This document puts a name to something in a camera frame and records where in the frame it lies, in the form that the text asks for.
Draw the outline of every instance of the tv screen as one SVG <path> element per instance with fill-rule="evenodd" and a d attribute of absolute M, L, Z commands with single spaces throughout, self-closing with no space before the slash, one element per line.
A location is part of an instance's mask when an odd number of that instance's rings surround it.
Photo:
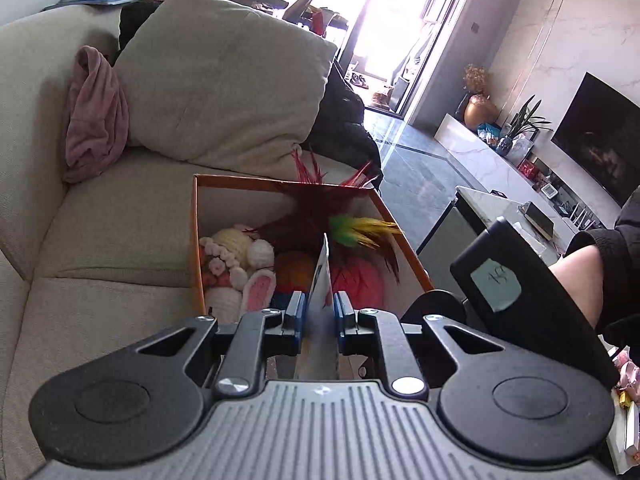
<path fill-rule="evenodd" d="M 640 186 L 640 108 L 586 73 L 552 141 L 623 205 Z"/>

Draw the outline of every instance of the gray tile floor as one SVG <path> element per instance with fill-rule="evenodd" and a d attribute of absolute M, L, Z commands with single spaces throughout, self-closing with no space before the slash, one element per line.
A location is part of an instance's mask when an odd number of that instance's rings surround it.
<path fill-rule="evenodd" d="M 403 121 L 365 111 L 364 127 L 380 148 L 380 195 L 416 250 L 456 193 L 484 190 L 432 136 Z"/>

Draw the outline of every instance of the pillow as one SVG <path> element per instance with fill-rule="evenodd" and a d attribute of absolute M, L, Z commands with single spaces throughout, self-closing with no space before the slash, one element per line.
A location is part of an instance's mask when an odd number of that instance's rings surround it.
<path fill-rule="evenodd" d="M 167 0 L 115 69 L 133 144 L 176 160 L 295 180 L 336 46 L 227 0 Z"/>

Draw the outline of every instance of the sofa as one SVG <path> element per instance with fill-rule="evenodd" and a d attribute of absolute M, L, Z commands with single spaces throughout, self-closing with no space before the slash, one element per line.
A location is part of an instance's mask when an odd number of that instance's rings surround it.
<path fill-rule="evenodd" d="M 0 475 L 8 480 L 44 460 L 28 422 L 44 381 L 194 315 L 193 175 L 238 174 L 128 146 L 103 174 L 63 183 L 74 56 L 86 44 L 112 56 L 118 20 L 118 9 L 69 6 L 0 27 Z M 328 182 L 353 174 L 319 158 Z"/>

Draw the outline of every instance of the cardboard box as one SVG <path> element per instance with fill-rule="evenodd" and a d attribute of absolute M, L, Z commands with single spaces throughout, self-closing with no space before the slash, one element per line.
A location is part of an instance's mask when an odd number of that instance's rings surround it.
<path fill-rule="evenodd" d="M 211 236 L 220 229 L 233 227 L 234 224 L 258 228 L 282 218 L 296 208 L 295 200 L 283 190 L 300 186 L 311 185 L 240 176 L 194 175 L 191 198 L 191 267 L 194 305 L 198 314 L 206 313 L 198 240 Z M 354 198 L 350 212 L 357 216 L 394 221 L 374 189 L 367 190 L 365 196 Z M 370 260 L 378 266 L 384 279 L 385 310 L 401 317 L 414 300 L 433 289 L 433 285 L 404 235 L 393 235 L 393 239 L 399 266 L 399 284 L 386 268 L 381 256 L 374 254 Z"/>

